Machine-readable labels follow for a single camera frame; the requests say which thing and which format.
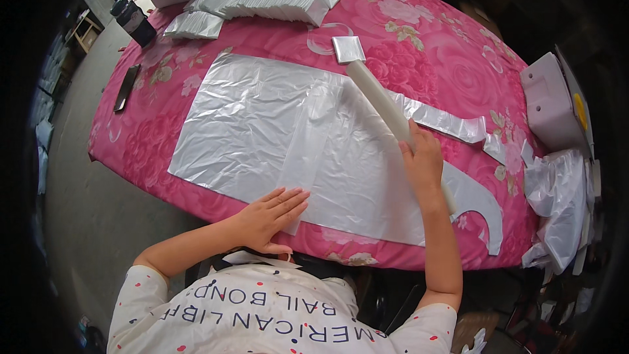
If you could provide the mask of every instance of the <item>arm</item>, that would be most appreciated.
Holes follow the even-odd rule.
[[[413,153],[400,142],[408,180],[420,204],[426,238],[426,293],[417,309],[429,304],[445,303],[459,310],[463,294],[463,271],[459,247],[441,191],[444,158],[439,140],[409,120],[416,145]]]
[[[275,189],[232,217],[147,248],[133,264],[152,268],[168,283],[194,264],[239,246],[261,253],[292,253],[288,246],[271,243],[271,237],[306,209],[309,196],[300,188]]]

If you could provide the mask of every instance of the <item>person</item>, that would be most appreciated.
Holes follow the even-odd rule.
[[[345,280],[249,253],[236,258],[256,264],[211,269],[167,301],[169,278],[210,256],[239,246],[292,253],[271,238],[306,210],[310,193],[278,188],[232,217],[143,251],[118,295],[107,352],[450,353],[463,278],[440,186],[444,160],[429,131],[409,126],[416,150],[399,147],[424,224],[427,289],[396,331],[387,336],[358,321]]]

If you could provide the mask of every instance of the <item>white t-shirt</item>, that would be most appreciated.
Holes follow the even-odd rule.
[[[344,280],[274,262],[212,270],[168,303],[159,273],[132,266],[107,352],[450,353],[457,313],[447,304],[415,311],[387,336],[355,318],[355,295]]]

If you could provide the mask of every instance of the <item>left hand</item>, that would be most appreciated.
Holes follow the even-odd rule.
[[[310,192],[301,188],[280,187],[252,202],[224,221],[234,246],[246,246],[267,254],[293,254],[289,246],[272,243],[271,238],[306,210],[309,196]]]

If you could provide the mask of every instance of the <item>pink floral tablecloth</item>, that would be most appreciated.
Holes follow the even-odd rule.
[[[160,36],[183,4],[153,12]],[[525,63],[495,35],[440,0],[341,0],[320,28],[301,22],[259,17],[225,21],[215,41],[159,37],[145,49],[127,47],[107,84],[90,132],[88,152],[142,190],[208,222],[237,213],[245,203],[174,177],[169,166],[179,132],[197,89],[219,52],[278,59],[344,73],[331,37],[358,35],[367,66],[382,84],[405,96],[462,118],[484,115],[487,130],[506,145],[500,165],[482,145],[437,135],[446,161],[488,188],[503,212],[504,239],[498,256],[489,256],[487,225],[476,212],[453,224],[463,268],[520,264],[531,246],[538,217],[523,195],[520,146],[528,139],[540,153],[526,124],[519,71]],[[112,108],[126,70],[142,64],[126,109]],[[422,270],[419,246],[378,241],[306,223],[295,237],[280,232],[278,243],[309,255],[349,265]]]

